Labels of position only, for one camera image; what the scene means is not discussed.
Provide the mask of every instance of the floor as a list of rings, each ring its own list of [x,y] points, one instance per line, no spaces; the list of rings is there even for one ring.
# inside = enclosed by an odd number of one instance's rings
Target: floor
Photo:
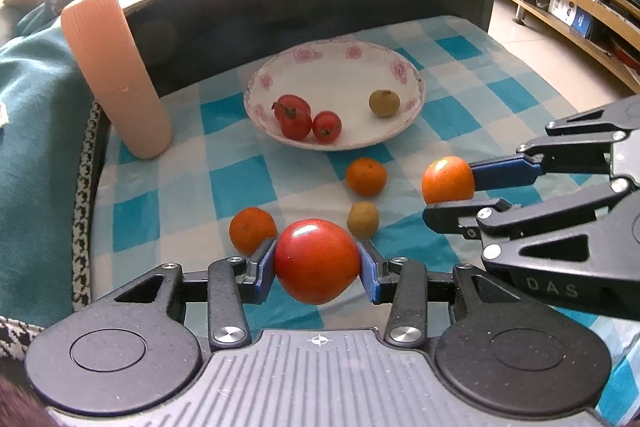
[[[489,35],[551,84],[578,111],[632,92],[599,62],[533,16],[513,22],[516,6],[496,0]]]

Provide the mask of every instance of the orange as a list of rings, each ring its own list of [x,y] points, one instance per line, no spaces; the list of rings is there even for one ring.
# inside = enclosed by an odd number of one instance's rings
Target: orange
[[[347,186],[363,198],[373,198],[386,185],[386,169],[371,158],[359,158],[347,168]]]
[[[277,235],[271,214],[256,206],[241,210],[229,223],[231,243],[244,255],[253,254],[265,239]]]
[[[456,156],[434,161],[422,176],[422,197],[427,204],[470,200],[475,190],[471,167]]]

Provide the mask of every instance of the pink ribbed bottle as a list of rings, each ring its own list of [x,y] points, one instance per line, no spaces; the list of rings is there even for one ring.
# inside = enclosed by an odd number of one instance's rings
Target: pink ribbed bottle
[[[118,0],[75,0],[60,22],[80,71],[129,151],[140,159],[162,154],[173,127]]]

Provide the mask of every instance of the tablecloth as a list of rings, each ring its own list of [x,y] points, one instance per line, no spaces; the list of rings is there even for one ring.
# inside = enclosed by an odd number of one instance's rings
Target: tablecloth
[[[94,298],[161,263],[202,270],[234,255],[229,222],[248,206],[270,212],[280,231],[307,217],[344,227],[351,204],[360,199],[346,187],[345,171],[362,156],[380,161],[388,172],[385,190],[374,198],[380,230],[373,242],[383,255],[418,259],[432,271],[450,271],[461,261],[481,266],[479,243],[438,235],[422,222],[424,170],[444,155],[472,162],[513,153],[525,140],[543,134],[547,122],[574,109],[498,42],[459,18],[418,20],[354,36],[394,49],[424,77],[426,103],[420,116],[382,144],[323,153],[291,148],[263,134],[248,119],[242,94],[268,57],[164,97],[175,142],[156,160],[136,160],[111,131],[92,222]],[[531,204],[601,181],[548,174],[533,186],[478,192],[476,198],[501,196]],[[245,311],[254,334],[262,328],[383,330],[389,306],[370,304],[359,280],[318,307],[294,301],[276,281],[265,304],[245,305]],[[429,312],[429,334],[440,334],[448,325],[446,306],[430,305]],[[609,346],[615,369],[599,410],[613,423],[623,422],[638,409],[634,375],[640,375],[640,327],[566,313]],[[206,305],[190,305],[186,324],[206,336]]]

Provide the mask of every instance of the kiwi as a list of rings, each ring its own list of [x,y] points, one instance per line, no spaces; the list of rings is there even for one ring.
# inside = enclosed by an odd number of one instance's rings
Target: kiwi
[[[380,215],[375,204],[370,201],[353,203],[347,217],[347,228],[356,239],[370,239],[378,231],[379,225]]]
[[[390,118],[400,108],[400,97],[390,89],[378,89],[369,97],[369,108],[378,118]]]

